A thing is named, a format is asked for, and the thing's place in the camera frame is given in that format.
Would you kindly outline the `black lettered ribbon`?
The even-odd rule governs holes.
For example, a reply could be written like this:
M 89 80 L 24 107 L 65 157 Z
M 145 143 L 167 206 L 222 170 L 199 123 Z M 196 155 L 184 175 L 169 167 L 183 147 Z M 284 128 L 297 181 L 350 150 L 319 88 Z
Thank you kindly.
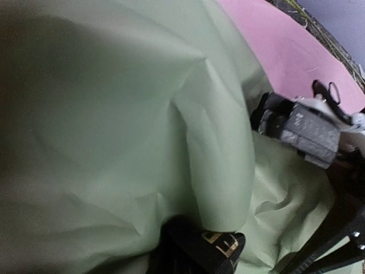
M 243 233 L 207 231 L 175 216 L 161 228 L 147 273 L 235 273 L 245 243 Z

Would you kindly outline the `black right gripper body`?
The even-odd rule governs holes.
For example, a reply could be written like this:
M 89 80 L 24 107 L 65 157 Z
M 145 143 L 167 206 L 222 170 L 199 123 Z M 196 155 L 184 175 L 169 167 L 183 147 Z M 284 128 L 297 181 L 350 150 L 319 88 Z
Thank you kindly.
M 364 260 L 364 156 L 341 150 L 327 174 L 334 204 L 282 273 L 326 273 Z

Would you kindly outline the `peach green wrapping paper sheet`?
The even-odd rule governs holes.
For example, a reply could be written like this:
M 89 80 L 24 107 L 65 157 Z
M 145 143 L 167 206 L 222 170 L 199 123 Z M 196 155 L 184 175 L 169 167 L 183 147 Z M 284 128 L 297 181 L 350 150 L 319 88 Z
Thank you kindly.
M 251 131 L 269 88 L 216 1 L 2 1 L 1 272 L 145 273 L 186 215 L 276 273 L 334 194 Z

